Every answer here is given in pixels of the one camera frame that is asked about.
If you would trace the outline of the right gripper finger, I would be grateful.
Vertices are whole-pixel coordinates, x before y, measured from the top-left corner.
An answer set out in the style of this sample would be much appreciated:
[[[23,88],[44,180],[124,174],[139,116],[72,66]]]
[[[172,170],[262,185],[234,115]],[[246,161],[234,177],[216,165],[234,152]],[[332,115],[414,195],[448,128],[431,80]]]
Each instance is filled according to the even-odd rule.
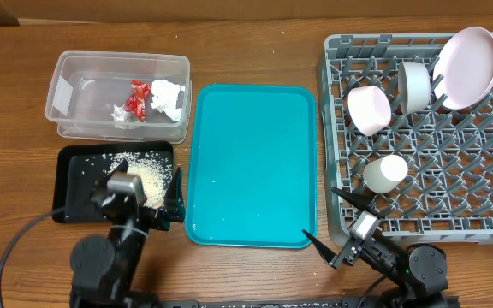
[[[307,230],[302,229],[302,233],[311,241],[312,245],[318,251],[320,257],[327,264],[334,264],[336,262],[336,253],[333,252],[330,248],[328,248],[325,244],[323,244],[320,240],[318,240],[314,235],[309,233]]]
[[[344,199],[346,202],[350,203],[357,210],[366,211],[378,219],[384,219],[384,216],[372,205],[375,202],[374,197],[344,191],[338,187],[332,187],[331,191]]]

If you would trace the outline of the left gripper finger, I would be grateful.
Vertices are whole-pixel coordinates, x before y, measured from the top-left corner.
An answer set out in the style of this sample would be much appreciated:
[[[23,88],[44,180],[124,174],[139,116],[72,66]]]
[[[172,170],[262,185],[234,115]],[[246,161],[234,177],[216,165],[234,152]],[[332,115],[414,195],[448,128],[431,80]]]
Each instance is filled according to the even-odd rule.
[[[112,171],[110,171],[104,178],[96,182],[96,187],[106,187],[108,180],[115,173],[126,173],[128,171],[128,161],[122,160]]]
[[[164,196],[164,212],[171,222],[184,222],[186,208],[182,193],[182,172],[178,168],[172,176],[172,180]]]

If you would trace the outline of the white rice pile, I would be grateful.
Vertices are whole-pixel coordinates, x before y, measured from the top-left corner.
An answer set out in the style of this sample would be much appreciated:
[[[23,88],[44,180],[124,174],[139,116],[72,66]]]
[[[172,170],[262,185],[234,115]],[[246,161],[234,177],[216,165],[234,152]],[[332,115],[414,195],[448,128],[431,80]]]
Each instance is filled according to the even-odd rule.
[[[147,197],[146,207],[157,209],[163,205],[163,198],[170,183],[173,167],[167,153],[160,151],[121,152],[106,156],[111,165],[106,170],[108,174],[122,161],[128,162],[128,174],[137,175],[142,182]]]

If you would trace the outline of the small white dish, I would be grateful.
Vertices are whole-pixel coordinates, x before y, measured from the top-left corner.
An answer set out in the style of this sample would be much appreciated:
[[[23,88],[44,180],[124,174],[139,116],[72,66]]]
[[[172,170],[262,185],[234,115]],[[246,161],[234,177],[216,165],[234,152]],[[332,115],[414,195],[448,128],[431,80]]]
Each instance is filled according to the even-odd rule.
[[[389,193],[408,174],[407,162],[397,155],[388,155],[367,164],[363,170],[363,181],[375,193]]]

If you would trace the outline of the red snack wrapper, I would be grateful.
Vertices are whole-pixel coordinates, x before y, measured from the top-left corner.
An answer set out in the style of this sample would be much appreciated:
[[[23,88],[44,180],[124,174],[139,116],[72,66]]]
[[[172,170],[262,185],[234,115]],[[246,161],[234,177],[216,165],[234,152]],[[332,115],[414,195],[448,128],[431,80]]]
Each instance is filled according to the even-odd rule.
[[[146,100],[151,93],[151,84],[138,80],[131,81],[132,94],[123,105],[123,109],[132,113],[140,122],[146,121]]]

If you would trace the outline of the white napkin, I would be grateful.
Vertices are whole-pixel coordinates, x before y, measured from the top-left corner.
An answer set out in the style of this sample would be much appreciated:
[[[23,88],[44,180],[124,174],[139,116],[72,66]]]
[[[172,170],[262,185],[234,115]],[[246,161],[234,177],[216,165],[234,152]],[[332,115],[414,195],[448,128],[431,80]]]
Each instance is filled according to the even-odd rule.
[[[151,83],[151,107],[164,113],[171,121],[178,122],[182,112],[182,107],[178,107],[178,98],[184,91],[184,86],[167,80],[154,80]]]

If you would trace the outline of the grey bowl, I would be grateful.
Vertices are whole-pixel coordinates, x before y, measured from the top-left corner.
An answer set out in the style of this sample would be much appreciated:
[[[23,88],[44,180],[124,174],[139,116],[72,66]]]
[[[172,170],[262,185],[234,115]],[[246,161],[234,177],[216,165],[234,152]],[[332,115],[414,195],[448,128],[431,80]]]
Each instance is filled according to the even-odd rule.
[[[431,83],[423,63],[401,62],[398,70],[398,91],[404,116],[424,109],[431,99]]]

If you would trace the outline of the pink plate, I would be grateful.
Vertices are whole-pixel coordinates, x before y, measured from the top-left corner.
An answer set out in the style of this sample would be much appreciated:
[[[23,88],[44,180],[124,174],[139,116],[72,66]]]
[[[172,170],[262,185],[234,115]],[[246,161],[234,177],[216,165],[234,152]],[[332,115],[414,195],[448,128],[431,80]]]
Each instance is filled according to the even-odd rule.
[[[485,98],[493,87],[492,33],[482,27],[457,32],[441,49],[433,77],[442,79],[434,93],[446,97],[448,109],[464,109]]]

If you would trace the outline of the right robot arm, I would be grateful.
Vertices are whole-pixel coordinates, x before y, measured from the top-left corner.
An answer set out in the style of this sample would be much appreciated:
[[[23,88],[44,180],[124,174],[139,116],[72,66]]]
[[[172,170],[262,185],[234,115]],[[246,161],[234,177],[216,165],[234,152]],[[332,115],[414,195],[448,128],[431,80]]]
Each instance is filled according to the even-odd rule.
[[[429,244],[405,248],[385,237],[380,228],[383,215],[371,207],[372,198],[333,187],[331,191],[358,210],[348,228],[348,239],[335,253],[308,231],[322,259],[336,269],[362,260],[381,274],[361,297],[344,299],[343,307],[459,307],[456,297],[448,297],[447,259],[444,250]]]

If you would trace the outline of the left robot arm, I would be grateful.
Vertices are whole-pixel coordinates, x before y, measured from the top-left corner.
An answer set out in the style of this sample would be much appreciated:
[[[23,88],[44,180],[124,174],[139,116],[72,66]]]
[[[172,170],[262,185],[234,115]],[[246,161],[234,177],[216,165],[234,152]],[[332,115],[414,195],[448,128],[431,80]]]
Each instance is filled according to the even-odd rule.
[[[162,307],[155,293],[131,289],[143,248],[151,230],[168,231],[185,220],[181,171],[173,174],[163,205],[148,207],[139,176],[128,173],[122,161],[93,187],[90,203],[111,222],[106,236],[81,239],[70,255],[74,272],[71,307]]]

